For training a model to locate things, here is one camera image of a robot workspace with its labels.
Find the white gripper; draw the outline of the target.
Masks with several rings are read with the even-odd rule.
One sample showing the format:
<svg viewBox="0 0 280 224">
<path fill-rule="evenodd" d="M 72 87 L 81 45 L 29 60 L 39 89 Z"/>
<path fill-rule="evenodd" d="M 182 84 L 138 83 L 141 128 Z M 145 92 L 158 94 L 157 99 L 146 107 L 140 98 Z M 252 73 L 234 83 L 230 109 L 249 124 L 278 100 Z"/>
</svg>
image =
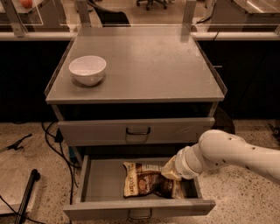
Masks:
<svg viewBox="0 0 280 224">
<path fill-rule="evenodd" d="M 201 162 L 193 147 L 186 146 L 173 156 L 162 168 L 161 174 L 176 181 L 193 179 L 201 174 Z"/>
</svg>

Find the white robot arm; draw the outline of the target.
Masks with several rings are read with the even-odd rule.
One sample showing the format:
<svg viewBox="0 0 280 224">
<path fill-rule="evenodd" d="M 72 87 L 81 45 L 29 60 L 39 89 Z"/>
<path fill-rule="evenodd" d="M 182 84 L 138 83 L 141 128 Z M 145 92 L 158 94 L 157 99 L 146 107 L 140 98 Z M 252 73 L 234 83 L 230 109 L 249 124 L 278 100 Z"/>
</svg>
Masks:
<svg viewBox="0 0 280 224">
<path fill-rule="evenodd" d="M 211 129 L 193 146 L 178 151 L 161 173 L 167 179 L 193 179 L 202 172 L 235 165 L 280 184 L 280 151 L 247 143 L 243 138 Z"/>
</svg>

